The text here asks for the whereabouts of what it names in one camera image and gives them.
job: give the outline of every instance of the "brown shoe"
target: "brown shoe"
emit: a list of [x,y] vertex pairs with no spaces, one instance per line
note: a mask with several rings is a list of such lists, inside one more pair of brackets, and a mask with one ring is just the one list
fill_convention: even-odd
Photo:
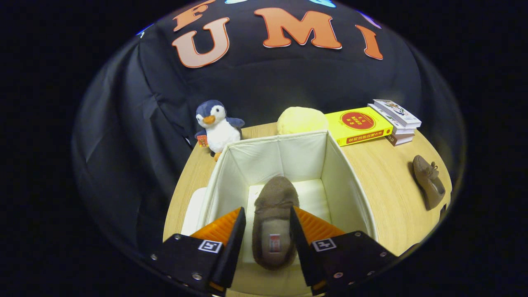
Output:
[[446,188],[438,178],[438,166],[434,162],[429,165],[422,156],[417,155],[412,161],[414,176],[426,193],[426,209],[435,208],[446,194]]
[[297,250],[290,234],[290,208],[299,207],[294,185],[285,177],[274,177],[264,185],[255,201],[253,258],[268,270],[290,265]]

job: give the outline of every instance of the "storage bin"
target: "storage bin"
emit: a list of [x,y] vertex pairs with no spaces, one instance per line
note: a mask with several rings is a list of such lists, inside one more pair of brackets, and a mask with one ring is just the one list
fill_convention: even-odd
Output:
[[220,156],[205,194],[202,188],[191,198],[182,233],[190,235],[238,207],[246,209],[246,229],[231,287],[234,291],[273,296],[310,293],[298,256],[291,266],[279,271],[268,271],[253,259],[254,202],[266,182],[276,175],[293,183],[301,209],[347,233],[361,230],[378,239],[369,201],[329,131],[230,144]]

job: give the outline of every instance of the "bolt head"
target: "bolt head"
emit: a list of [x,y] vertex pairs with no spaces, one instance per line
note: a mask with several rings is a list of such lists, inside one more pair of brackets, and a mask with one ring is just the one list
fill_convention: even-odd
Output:
[[193,277],[193,279],[195,279],[197,281],[201,281],[202,280],[202,275],[200,275],[199,273],[193,273],[193,274],[191,274],[191,276]]

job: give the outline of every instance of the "yellow ball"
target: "yellow ball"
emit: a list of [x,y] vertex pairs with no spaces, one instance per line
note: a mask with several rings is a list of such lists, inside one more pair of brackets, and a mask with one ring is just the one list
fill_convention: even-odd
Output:
[[288,107],[277,121],[279,135],[328,129],[328,120],[317,109]]

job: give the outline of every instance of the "penguin's orange beak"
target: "penguin's orange beak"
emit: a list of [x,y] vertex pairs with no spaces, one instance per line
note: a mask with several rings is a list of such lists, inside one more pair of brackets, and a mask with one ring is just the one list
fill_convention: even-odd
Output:
[[214,116],[208,116],[208,117],[203,118],[203,122],[208,125],[211,125],[212,123],[214,123],[214,120],[216,120]]

